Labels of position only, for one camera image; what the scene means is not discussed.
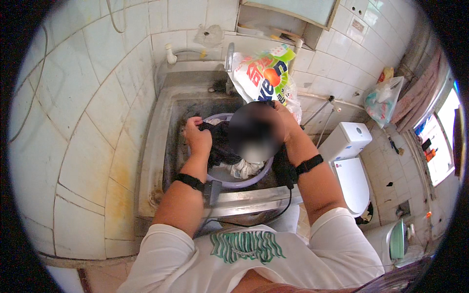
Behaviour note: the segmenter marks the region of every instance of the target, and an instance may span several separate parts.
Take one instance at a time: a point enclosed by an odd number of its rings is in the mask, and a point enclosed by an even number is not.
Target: white t-shirt
[[[194,240],[172,226],[152,225],[117,292],[225,293],[250,269],[275,283],[318,289],[359,287],[384,274],[353,216],[336,208],[311,226],[310,247],[265,225]]]

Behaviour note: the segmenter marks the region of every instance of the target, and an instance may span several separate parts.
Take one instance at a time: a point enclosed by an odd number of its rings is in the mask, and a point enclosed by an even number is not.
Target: black wrist strap
[[[300,176],[300,174],[306,173],[312,168],[316,167],[317,165],[324,162],[321,155],[315,155],[311,159],[307,161],[303,161],[298,167],[296,167],[296,175]]]
[[[174,181],[181,181],[182,183],[189,185],[195,190],[204,192],[204,184],[199,179],[190,175],[179,173],[176,175]]]

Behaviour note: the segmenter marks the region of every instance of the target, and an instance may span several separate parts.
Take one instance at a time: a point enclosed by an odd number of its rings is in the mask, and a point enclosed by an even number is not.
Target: person
[[[275,110],[284,124],[290,163],[296,167],[318,155],[288,109],[276,101]],[[206,182],[212,137],[197,128],[201,123],[200,117],[187,120],[191,155],[180,173]],[[295,234],[266,225],[192,239],[202,220],[202,194],[174,181],[118,292],[352,292],[384,274],[327,163],[300,174],[298,188],[311,225],[309,247]]]

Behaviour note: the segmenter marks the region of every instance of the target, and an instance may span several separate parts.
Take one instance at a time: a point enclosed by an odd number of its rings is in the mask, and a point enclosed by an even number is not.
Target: green graphic print
[[[234,263],[238,258],[258,259],[269,263],[274,256],[283,257],[282,248],[275,242],[275,234],[265,231],[218,233],[210,235],[215,255],[225,263]]]

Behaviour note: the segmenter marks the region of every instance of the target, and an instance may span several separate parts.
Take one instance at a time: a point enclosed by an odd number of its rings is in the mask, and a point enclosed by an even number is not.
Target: forearm
[[[181,173],[207,181],[209,154],[193,154],[181,169]],[[164,194],[155,212],[153,224],[166,224],[183,230],[193,237],[204,211],[202,193],[180,181],[174,181]]]
[[[290,163],[295,167],[319,154],[316,146],[303,131],[292,133],[286,146]],[[326,162],[301,174],[298,178],[298,188],[310,225],[325,212],[336,207],[346,207],[340,185]]]

